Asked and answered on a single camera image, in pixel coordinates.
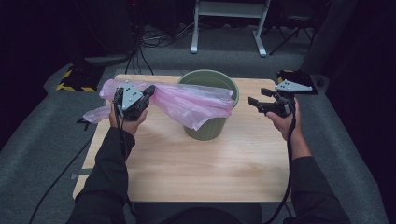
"metal stand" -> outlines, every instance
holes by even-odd
[[[223,17],[243,17],[243,18],[260,18],[259,29],[253,31],[253,37],[256,41],[257,48],[262,57],[267,55],[262,44],[261,34],[262,27],[267,16],[271,0],[266,0],[264,4],[245,4],[245,3],[223,3],[223,2],[206,2],[195,1],[194,12],[194,33],[192,35],[191,53],[198,51],[198,21],[199,16],[223,16]]]

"wooden table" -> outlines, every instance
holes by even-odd
[[[117,78],[176,83],[180,77],[128,76]],[[273,102],[260,94],[273,90],[272,80],[234,78],[239,102],[219,137],[198,141],[156,105],[135,135],[136,146],[127,160],[129,197],[134,202],[280,202],[288,183],[286,142],[271,120],[248,104],[248,96]],[[94,157],[109,128],[96,129],[82,169],[94,166]],[[80,175],[73,197],[87,175]]]

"black sleeve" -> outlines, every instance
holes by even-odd
[[[313,157],[291,164],[291,200],[297,216],[293,223],[350,223]]]
[[[128,171],[125,160],[134,137],[110,128],[95,157],[95,165],[76,197],[67,223],[125,223],[123,206],[128,200]]]

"plastic bag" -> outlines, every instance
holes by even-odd
[[[126,79],[108,80],[100,91],[100,97],[112,101],[117,88],[123,87],[125,81]],[[158,106],[171,119],[195,131],[209,119],[230,117],[233,110],[231,90],[178,83],[128,81],[140,91],[155,85],[150,103]],[[83,118],[97,123],[101,119],[108,119],[110,111],[110,106],[105,105],[88,111]]]

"black cable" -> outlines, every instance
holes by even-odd
[[[291,213],[291,210],[290,210],[290,208],[289,208],[287,203],[285,203],[285,208],[288,211],[289,217],[293,217],[293,214]]]
[[[115,94],[115,96],[114,96],[114,101],[113,101],[113,104],[114,104],[114,115],[116,116],[117,127],[118,127],[118,129],[120,131],[120,141],[121,141],[120,144],[121,144],[121,147],[124,149],[124,158],[125,158],[125,160],[127,160],[127,158],[128,158],[128,148],[126,146],[125,135],[122,132],[122,126],[123,126],[123,122],[125,121],[125,119],[123,119],[122,123],[120,123],[119,112],[117,112],[119,110],[118,107],[117,107],[117,101],[118,101],[119,97],[120,97],[120,94]],[[128,203],[129,210],[130,210],[132,216],[136,217],[136,212],[134,211],[134,207],[132,206],[132,203],[131,203],[131,200],[129,199],[128,194],[127,194],[127,203]]]
[[[134,70],[134,57],[132,58],[132,70]]]
[[[145,56],[143,55],[143,50],[142,50],[142,47],[140,47],[140,45],[139,45],[139,49],[140,49],[140,54],[142,55],[143,61],[145,61],[145,63],[148,66],[148,69],[150,70],[151,74],[154,75],[154,73],[152,72],[151,67],[149,66],[148,62],[145,59]]]
[[[142,68],[139,65],[139,55],[136,54],[136,65],[139,68],[139,74],[142,75]]]
[[[131,57],[133,57],[133,56],[136,54],[136,52],[137,52],[137,45],[139,45],[139,41],[138,41],[138,40],[140,39],[140,37],[138,37],[138,36],[135,37],[134,47],[131,49],[131,51],[127,51],[127,52],[118,52],[118,51],[116,51],[116,50],[113,50],[113,49],[108,48],[108,47],[99,39],[99,37],[95,34],[95,32],[94,32],[93,29],[91,28],[90,23],[88,22],[87,18],[86,18],[86,17],[84,16],[84,14],[82,13],[81,8],[80,8],[79,5],[77,4],[76,0],[73,0],[73,2],[74,2],[74,5],[75,5],[76,8],[77,8],[79,14],[80,14],[81,17],[83,18],[83,20],[86,22],[86,24],[87,24],[87,26],[88,26],[88,29],[91,31],[93,37],[98,41],[98,43],[99,43],[104,49],[107,49],[107,50],[110,51],[110,52],[125,54],[125,56],[124,56],[123,58],[120,58],[120,59],[109,60],[109,61],[100,62],[100,63],[92,63],[92,62],[89,62],[91,66],[93,66],[93,67],[107,67],[107,66],[116,65],[116,64],[119,64],[119,63],[126,62],[127,60],[130,60]]]
[[[187,34],[187,35],[183,35],[183,33],[185,32],[185,31],[187,31],[187,30],[190,30],[189,28],[190,27],[192,27],[194,25],[194,22],[193,23],[191,23],[190,25],[188,25],[188,26],[186,26],[181,32],[179,32],[177,35],[176,35],[176,37],[170,37],[169,35],[157,35],[157,32],[156,31],[146,31],[146,34],[148,34],[148,37],[145,39],[145,38],[142,38],[142,45],[143,45],[143,47],[146,47],[146,48],[164,48],[164,47],[167,47],[167,46],[169,46],[169,45],[171,45],[171,44],[173,44],[173,43],[175,43],[176,41],[178,41],[178,40],[180,40],[180,39],[182,39],[182,38],[184,38],[184,37],[186,37],[187,35],[192,35],[193,33],[190,33],[190,34]],[[146,40],[148,40],[148,39],[158,39],[158,43],[157,44],[151,44],[151,43],[148,43]],[[162,42],[164,42],[165,40],[169,40],[170,41],[170,43],[167,43],[167,44],[164,44],[164,45],[161,45],[161,43]]]
[[[272,223],[276,217],[279,215],[280,210],[282,209],[282,207],[286,204],[286,200],[289,197],[290,194],[290,190],[291,190],[291,183],[290,183],[290,173],[291,173],[291,161],[292,161],[292,151],[291,151],[291,134],[293,133],[293,130],[295,128],[296,125],[296,112],[295,112],[295,108],[294,105],[291,104],[291,102],[288,102],[288,105],[290,106],[291,110],[292,110],[292,115],[293,115],[293,119],[291,120],[291,125],[289,126],[289,132],[288,132],[288,141],[287,141],[287,145],[288,145],[288,161],[289,161],[289,177],[288,177],[288,186],[286,187],[286,192],[285,195],[283,196],[283,199],[281,201],[281,203],[279,204],[279,206],[277,207],[277,209],[275,210],[274,214],[272,215],[272,217],[264,222],[264,224],[269,224]]]
[[[76,158],[81,154],[81,152],[85,149],[85,147],[87,147],[87,145],[91,142],[91,140],[93,139],[93,135],[90,137],[90,139],[87,141],[87,143],[85,143],[85,145],[82,147],[82,149],[77,153],[77,155],[67,164],[67,166],[64,168],[64,170],[61,172],[61,174],[55,179],[55,181],[50,185],[50,187],[47,189],[47,191],[44,193],[44,195],[41,197],[40,201],[38,202],[37,206],[35,207],[35,211],[33,212],[32,216],[30,217],[30,221],[29,224],[31,224],[33,222],[33,220],[35,219],[35,214],[38,211],[38,208],[40,207],[40,205],[44,202],[44,199],[47,197],[47,195],[50,193],[50,191],[52,190],[52,188],[56,185],[56,183],[59,181],[59,179],[61,179],[61,177],[64,175],[64,173],[67,171],[67,169],[69,169],[69,167],[71,166],[71,164],[76,160]]]
[[[128,60],[128,63],[126,64],[125,73],[124,73],[125,75],[126,75],[126,73],[128,72],[129,63],[131,62],[132,58],[133,58],[133,57],[131,57],[131,58]]]

